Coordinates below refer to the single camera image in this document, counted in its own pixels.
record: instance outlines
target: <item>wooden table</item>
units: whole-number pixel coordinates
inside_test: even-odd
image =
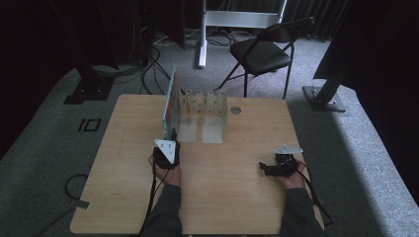
[[[90,207],[75,211],[73,233],[139,232],[152,183],[147,158],[163,137],[164,103],[164,96],[120,96],[81,196]],[[276,234],[281,227],[285,190],[258,163],[274,165],[274,150],[285,144],[299,147],[287,104],[228,98],[231,107],[241,113],[228,112],[222,144],[201,142],[201,119],[198,141],[182,143],[184,234]]]

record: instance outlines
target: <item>person's right hand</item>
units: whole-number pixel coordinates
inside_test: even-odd
[[[150,155],[148,157],[148,162],[151,165],[151,168],[153,166],[153,156]],[[169,173],[167,173],[167,170],[161,169],[158,165],[155,165],[156,169],[156,177],[162,181],[164,185],[174,185],[181,187],[182,182],[182,171],[181,171],[181,165],[177,165],[175,168],[169,170]]]
[[[304,171],[305,169],[305,164],[300,161],[297,161],[297,164],[298,164],[297,169],[302,173],[302,171]],[[284,185],[286,190],[305,188],[305,179],[298,172],[294,172],[289,177],[276,177],[276,179],[279,180]]]

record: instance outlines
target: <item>black curtain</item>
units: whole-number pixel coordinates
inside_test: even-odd
[[[343,85],[357,92],[416,202],[418,63],[418,1],[358,0],[352,3],[314,75],[330,82],[343,80]]]

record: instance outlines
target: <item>chair seat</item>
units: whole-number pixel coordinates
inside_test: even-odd
[[[231,54],[239,61],[254,41],[254,39],[249,39],[232,44],[230,47]],[[241,64],[244,68],[247,68],[248,73],[260,75],[286,67],[290,62],[291,58],[275,43],[259,41]]]

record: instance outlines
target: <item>dark sleeve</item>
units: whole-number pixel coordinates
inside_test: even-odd
[[[165,185],[163,192],[145,221],[141,237],[181,236],[182,222],[179,217],[181,188]]]
[[[287,190],[286,208],[280,237],[324,237],[326,236],[317,222],[313,202],[306,189]]]

